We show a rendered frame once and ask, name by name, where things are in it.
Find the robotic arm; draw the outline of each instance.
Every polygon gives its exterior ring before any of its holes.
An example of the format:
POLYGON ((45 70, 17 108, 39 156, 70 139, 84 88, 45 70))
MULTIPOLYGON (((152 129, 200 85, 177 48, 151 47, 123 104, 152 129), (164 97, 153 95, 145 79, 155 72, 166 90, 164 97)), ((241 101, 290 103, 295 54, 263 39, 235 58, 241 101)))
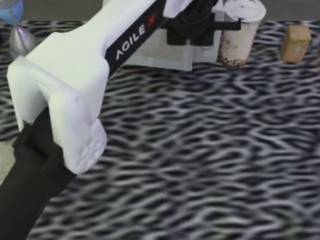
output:
POLYGON ((113 0, 9 66, 20 133, 16 162, 0 187, 0 239, 26 239, 49 200, 98 161, 107 144, 98 116, 108 79, 192 1, 113 0))

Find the cup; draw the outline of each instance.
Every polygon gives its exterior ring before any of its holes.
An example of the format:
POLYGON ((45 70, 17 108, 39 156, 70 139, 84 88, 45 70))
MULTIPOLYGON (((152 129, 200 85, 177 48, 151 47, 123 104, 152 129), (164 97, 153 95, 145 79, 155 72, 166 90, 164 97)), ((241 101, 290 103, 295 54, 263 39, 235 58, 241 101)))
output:
POLYGON ((241 30, 225 30, 221 39, 219 61, 228 69, 241 69, 247 62, 257 29, 267 10, 259 0, 227 0, 224 20, 241 19, 241 30))

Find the brown box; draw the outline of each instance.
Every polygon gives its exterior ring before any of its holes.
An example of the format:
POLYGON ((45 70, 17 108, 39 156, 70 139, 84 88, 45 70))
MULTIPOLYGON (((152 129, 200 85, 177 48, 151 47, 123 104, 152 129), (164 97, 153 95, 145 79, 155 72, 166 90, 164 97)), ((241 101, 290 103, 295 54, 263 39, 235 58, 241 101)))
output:
POLYGON ((311 42, 308 26, 289 25, 281 47, 281 59, 286 63, 299 63, 311 42))

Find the black and white patterned surface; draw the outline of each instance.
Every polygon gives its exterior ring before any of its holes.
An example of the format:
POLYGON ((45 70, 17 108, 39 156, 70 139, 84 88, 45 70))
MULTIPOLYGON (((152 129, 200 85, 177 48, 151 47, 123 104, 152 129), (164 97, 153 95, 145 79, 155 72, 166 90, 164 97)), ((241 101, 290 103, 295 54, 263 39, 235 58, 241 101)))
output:
MULTIPOLYGON (((125 67, 108 83, 105 155, 29 240, 320 240, 320 22, 299 64, 261 25, 246 67, 125 67)), ((24 22, 38 37, 81 22, 24 22)), ((4 37, 8 26, 2 25, 4 37)), ((0 49, 0 139, 17 134, 0 49)))

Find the gray wall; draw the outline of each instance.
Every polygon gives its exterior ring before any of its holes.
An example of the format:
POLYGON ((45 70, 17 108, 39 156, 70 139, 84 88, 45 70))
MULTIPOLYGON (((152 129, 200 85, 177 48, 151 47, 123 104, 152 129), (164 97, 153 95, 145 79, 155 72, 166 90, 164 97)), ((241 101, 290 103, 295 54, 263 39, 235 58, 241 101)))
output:
MULTIPOLYGON (((320 0, 261 1, 267 8, 266 20, 320 19, 320 0)), ((24 0, 24 4, 25 20, 88 20, 101 8, 102 0, 24 0)))

